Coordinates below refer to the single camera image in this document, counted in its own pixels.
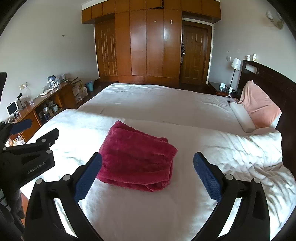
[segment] nightstand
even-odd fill
[[[228,91],[220,91],[220,84],[215,82],[208,82],[211,95],[218,95],[226,97],[229,95]]]

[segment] blue gripper pad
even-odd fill
[[[74,196],[76,203],[78,203],[79,200],[85,199],[101,167],[102,156],[97,153],[88,168],[84,171],[76,183]]]
[[[31,128],[31,126],[32,126],[32,120],[31,119],[26,119],[26,120],[23,120],[21,122],[12,124],[10,134],[15,135],[17,133],[23,132],[24,130]]]
[[[211,171],[211,164],[209,164],[201,152],[194,155],[193,166],[211,199],[219,203],[222,198],[222,186]]]

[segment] wall sconce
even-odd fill
[[[278,29],[283,29],[284,27],[284,20],[282,19],[282,17],[276,13],[279,20],[278,21],[274,21],[274,17],[272,16],[271,12],[268,11],[266,12],[266,17],[274,24],[274,26],[276,26]]]

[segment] pink pillow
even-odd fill
[[[246,83],[239,104],[244,106],[257,128],[270,127],[281,115],[280,108],[252,80]]]

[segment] blue bucket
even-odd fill
[[[94,90],[94,82],[93,81],[87,82],[86,88],[87,88],[88,92],[93,91]]]

